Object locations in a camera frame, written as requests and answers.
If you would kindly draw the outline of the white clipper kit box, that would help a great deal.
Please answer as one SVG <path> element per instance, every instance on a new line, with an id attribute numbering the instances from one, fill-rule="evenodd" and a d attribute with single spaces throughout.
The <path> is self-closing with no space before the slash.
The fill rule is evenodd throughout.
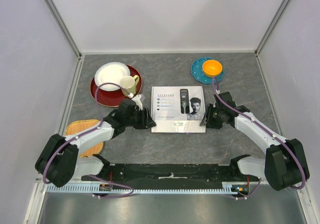
<path id="1" fill-rule="evenodd" d="M 154 86 L 151 91 L 152 133 L 205 133 L 202 86 Z"/>

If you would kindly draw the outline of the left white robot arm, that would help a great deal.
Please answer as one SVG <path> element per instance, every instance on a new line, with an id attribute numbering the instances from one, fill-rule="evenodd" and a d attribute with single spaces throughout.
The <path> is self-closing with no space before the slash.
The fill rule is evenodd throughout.
<path id="1" fill-rule="evenodd" d="M 98 143 L 114 139 L 127 127 L 136 130 L 156 126 L 149 109 L 131 99 L 125 99 L 119 107 L 91 128 L 73 135 L 52 135 L 38 160 L 35 169 L 42 174 L 45 184 L 60 188 L 71 179 L 93 175 L 99 181 L 110 175 L 110 164 L 99 155 L 81 158 L 80 155 Z"/>

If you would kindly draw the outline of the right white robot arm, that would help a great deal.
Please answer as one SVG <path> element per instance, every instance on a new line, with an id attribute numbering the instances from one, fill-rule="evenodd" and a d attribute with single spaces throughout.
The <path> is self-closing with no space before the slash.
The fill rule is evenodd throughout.
<path id="1" fill-rule="evenodd" d="M 224 124 L 245 134 L 264 153 L 264 158 L 249 154 L 231 160 L 229 175 L 235 181 L 245 176 L 265 179 L 276 191 L 288 187 L 302 189 L 310 172 L 302 143 L 274 132 L 243 105 L 237 106 L 229 92 L 215 93 L 215 103 L 208 104 L 201 126 L 221 129 Z"/>

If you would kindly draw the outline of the dark red round tray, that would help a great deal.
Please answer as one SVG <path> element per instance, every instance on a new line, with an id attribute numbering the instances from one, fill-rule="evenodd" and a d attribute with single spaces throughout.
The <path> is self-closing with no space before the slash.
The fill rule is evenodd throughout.
<path id="1" fill-rule="evenodd" d="M 142 89 L 143 81 L 142 81 L 142 76 L 138 72 L 138 70 L 130 65 L 127 65 L 129 70 L 130 70 L 130 75 L 133 77 L 135 75 L 138 75 L 140 80 L 137 84 L 136 88 L 136 95 L 138 95 Z M 95 93 L 97 90 L 98 86 L 95 84 L 95 77 L 92 78 L 90 82 L 90 94 L 93 99 L 95 99 Z M 114 90 L 114 91 L 105 91 L 100 89 L 97 92 L 97 102 L 105 107 L 110 107 L 110 108 L 116 108 L 120 105 L 120 103 L 124 100 L 127 99 L 128 97 L 124 96 L 123 92 L 121 89 Z"/>

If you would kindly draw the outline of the pale yellow mug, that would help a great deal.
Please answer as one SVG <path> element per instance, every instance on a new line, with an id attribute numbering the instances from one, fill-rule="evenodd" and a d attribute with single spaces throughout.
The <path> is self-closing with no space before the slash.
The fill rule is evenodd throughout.
<path id="1" fill-rule="evenodd" d="M 138 75 L 134 76 L 124 76 L 121 78 L 119 85 L 121 87 L 122 93 L 125 97 L 132 99 L 137 93 L 137 85 L 140 81 Z"/>

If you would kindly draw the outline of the teal scalloped plate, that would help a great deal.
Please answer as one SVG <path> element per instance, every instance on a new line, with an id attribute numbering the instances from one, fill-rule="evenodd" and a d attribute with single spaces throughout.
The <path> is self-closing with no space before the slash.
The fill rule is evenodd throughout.
<path id="1" fill-rule="evenodd" d="M 213 68 L 219 68 L 220 73 L 213 78 Z M 222 64 L 210 57 L 201 57 L 193 62 L 191 65 L 191 74 L 198 81 L 203 84 L 216 83 L 223 79 L 225 71 Z"/>

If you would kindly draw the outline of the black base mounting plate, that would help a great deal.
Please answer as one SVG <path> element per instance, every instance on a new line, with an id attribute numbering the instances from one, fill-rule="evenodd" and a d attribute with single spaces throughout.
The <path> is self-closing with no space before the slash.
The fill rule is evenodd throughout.
<path id="1" fill-rule="evenodd" d="M 135 190 L 221 189 L 223 182 L 257 182 L 255 176 L 236 172 L 229 164 L 132 164 L 104 167 L 98 178 Z"/>

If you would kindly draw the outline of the orange bowl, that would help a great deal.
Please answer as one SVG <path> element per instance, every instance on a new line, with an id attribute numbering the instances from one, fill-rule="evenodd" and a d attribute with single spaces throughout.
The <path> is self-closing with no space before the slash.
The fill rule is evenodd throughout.
<path id="1" fill-rule="evenodd" d="M 222 73 L 223 66 L 219 61 L 209 59 L 202 64 L 202 70 L 207 77 L 212 78 Z"/>

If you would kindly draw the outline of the white paper plate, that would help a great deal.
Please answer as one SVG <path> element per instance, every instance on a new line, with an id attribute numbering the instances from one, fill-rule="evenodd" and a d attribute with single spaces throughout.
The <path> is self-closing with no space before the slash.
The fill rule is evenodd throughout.
<path id="1" fill-rule="evenodd" d="M 121 62 L 109 62 L 102 65 L 94 75 L 94 82 L 97 86 L 104 83 L 120 84 L 120 80 L 130 75 L 130 69 Z"/>

